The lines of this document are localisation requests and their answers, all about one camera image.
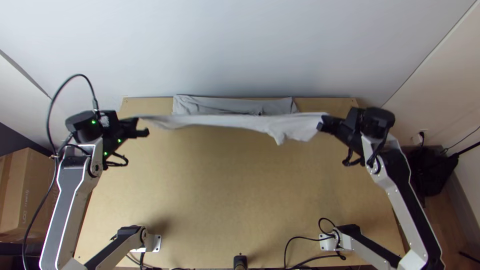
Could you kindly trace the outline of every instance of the folded grey fabric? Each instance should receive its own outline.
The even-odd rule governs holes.
[[[248,100],[175,95],[173,115],[253,115],[275,116],[297,113],[293,98]]]
[[[317,133],[317,124],[326,112],[301,112],[274,116],[253,115],[138,115],[165,130],[188,126],[216,126],[266,133],[281,145],[285,138],[308,142]]]

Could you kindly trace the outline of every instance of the black cable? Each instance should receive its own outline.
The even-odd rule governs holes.
[[[480,125],[472,132],[470,132],[467,136],[465,136],[463,139],[459,140],[457,143],[455,143],[454,145],[450,146],[450,147],[447,147],[445,149],[443,149],[440,154],[443,155],[443,154],[446,154],[451,148],[457,146],[459,143],[463,142],[466,138],[470,137],[470,135],[474,134],[475,132],[477,132],[478,130],[480,130]]]
[[[317,256],[317,257],[313,257],[313,258],[309,258],[309,259],[307,259],[307,260],[304,260],[304,261],[298,263],[297,265],[295,265],[294,267],[285,268],[285,270],[299,269],[301,266],[303,266],[304,264],[309,263],[309,262],[311,262],[311,261],[320,260],[320,259],[325,259],[325,258],[335,258],[335,257],[340,257],[340,259],[346,260],[346,259],[343,259],[343,258],[342,258],[342,257],[345,257],[345,256],[341,256],[341,255],[339,256],[338,254],[337,254],[337,255]]]
[[[125,255],[125,257],[127,257],[130,261],[132,261],[132,263],[138,265],[138,266],[142,266],[138,261],[134,260],[132,257],[128,256],[128,255]]]
[[[73,148],[76,148],[76,149],[79,149],[82,153],[84,153],[86,156],[90,156],[90,153],[85,151],[85,149],[81,148],[80,146],[78,145],[75,145],[75,144],[71,144],[71,143],[67,143],[65,146],[69,146],[69,147],[73,147]]]
[[[287,249],[288,249],[289,244],[290,244],[290,242],[291,242],[292,240],[295,240],[295,239],[305,239],[305,240],[320,242],[320,241],[327,240],[327,239],[331,239],[331,238],[334,238],[334,236],[329,236],[329,237],[321,238],[321,239],[313,239],[313,238],[308,238],[308,237],[303,237],[303,236],[295,236],[295,237],[290,238],[290,240],[288,240],[288,242],[286,243],[286,245],[285,245],[285,251],[283,252],[283,269],[284,269],[284,270],[295,269],[295,267],[301,266],[301,265],[306,264],[306,263],[308,262],[308,261],[307,261],[307,262],[299,263],[299,264],[295,265],[295,266],[292,267],[292,268],[287,268]]]
[[[144,270],[143,267],[144,267],[144,256],[145,256],[145,252],[142,252],[140,254],[140,270]]]
[[[105,163],[109,166],[109,167],[125,167],[129,164],[129,160],[128,158],[126,158],[124,155],[120,155],[116,152],[113,152],[111,153],[112,156],[115,156],[117,158],[121,158],[125,163],[117,163],[117,162],[113,162],[113,161],[106,161]]]
[[[326,217],[322,217],[322,218],[320,218],[320,219],[318,220],[318,228],[320,229],[320,231],[321,231],[324,235],[326,235],[326,236],[334,237],[335,235],[333,235],[333,234],[331,234],[331,233],[326,233],[326,232],[322,229],[322,226],[321,226],[321,224],[320,224],[322,221],[328,221],[328,222],[330,222],[330,224],[331,224],[334,228],[336,227],[336,226],[335,226],[335,223],[333,223],[330,219],[328,219],[328,218],[326,218]]]
[[[418,135],[420,135],[420,137],[421,137],[420,148],[422,148],[422,147],[424,147],[424,143],[425,143],[425,132],[420,131],[420,132],[418,133]]]
[[[25,253],[26,253],[26,247],[27,247],[27,238],[29,236],[30,229],[32,228],[32,225],[34,224],[34,221],[37,218],[37,215],[39,214],[40,209],[42,208],[45,201],[47,200],[47,197],[48,197],[50,191],[52,190],[52,187],[54,186],[55,180],[57,178],[57,169],[58,169],[58,165],[59,165],[59,161],[58,161],[59,154],[58,154],[57,150],[55,149],[55,145],[54,145],[54,142],[52,140],[52,134],[50,132],[50,116],[52,114],[52,108],[54,106],[55,101],[57,100],[57,97],[59,96],[60,92],[63,90],[65,85],[67,85],[73,78],[76,78],[76,77],[83,77],[88,82],[88,86],[90,86],[91,94],[92,94],[92,97],[93,97],[93,108],[96,110],[97,114],[100,114],[99,113],[99,102],[97,101],[97,97],[95,96],[94,88],[93,88],[92,84],[90,83],[89,78],[87,78],[87,76],[85,76],[83,74],[75,74],[75,75],[70,76],[68,79],[66,79],[65,82],[58,88],[58,90],[55,92],[55,94],[53,95],[53,97],[51,99],[50,106],[48,107],[48,114],[46,116],[46,136],[48,138],[48,142],[50,143],[50,147],[51,147],[52,152],[53,152],[53,160],[55,161],[54,173],[53,173],[53,179],[50,183],[50,186],[48,187],[48,190],[47,190],[45,196],[41,200],[40,205],[38,205],[35,213],[33,214],[33,217],[32,217],[32,219],[31,219],[30,223],[28,224],[28,227],[25,231],[25,235],[23,236],[23,241],[21,243],[21,259],[22,259],[22,262],[23,262],[23,268],[25,270],[29,269],[29,267],[27,265],[27,258],[26,258]]]

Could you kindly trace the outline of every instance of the plywood surface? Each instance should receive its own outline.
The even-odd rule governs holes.
[[[351,98],[296,98],[302,112],[345,117]],[[170,114],[172,98],[125,98],[119,116]],[[317,238],[317,221],[357,224],[363,233],[403,255],[402,241],[387,195],[365,168],[346,168],[347,147],[328,134],[310,142],[286,141],[251,130],[149,127],[148,138],[127,141],[117,152],[130,164],[105,171],[93,191],[75,257],[86,262],[122,226],[145,225],[162,234],[159,253],[145,263],[161,268],[231,268],[242,253],[252,268],[283,267],[294,236]],[[318,242],[294,240],[290,266],[326,255]],[[314,266],[360,265],[327,258]],[[134,266],[124,259],[119,266]]]

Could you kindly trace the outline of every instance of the cardboard box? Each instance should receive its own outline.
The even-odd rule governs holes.
[[[0,157],[0,242],[22,242],[53,175],[54,161],[33,149]],[[45,239],[58,194],[55,183],[33,223],[29,242]]]

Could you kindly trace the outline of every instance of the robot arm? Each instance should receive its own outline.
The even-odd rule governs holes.
[[[149,234],[145,227],[133,225],[119,229],[115,239],[85,265],[73,258],[90,194],[102,172],[109,166],[128,164],[125,157],[115,152],[127,139],[149,135],[148,129],[136,130],[138,118],[118,120],[114,111],[102,113],[98,119],[93,111],[84,111],[65,122],[82,151],[68,145],[57,170],[60,193],[40,257],[43,270],[113,269],[130,251],[160,250],[161,235]],[[107,161],[111,155],[121,157],[125,163]]]
[[[334,135],[349,147],[345,166],[365,166],[373,181],[388,195],[410,246],[404,257],[390,252],[362,235],[355,224],[337,226],[335,238],[321,241],[325,251],[353,251],[377,269],[444,269],[442,251],[410,185],[410,168],[389,129],[395,116],[379,108],[352,108],[346,119],[322,117],[317,129]],[[360,158],[350,162],[352,152]]]

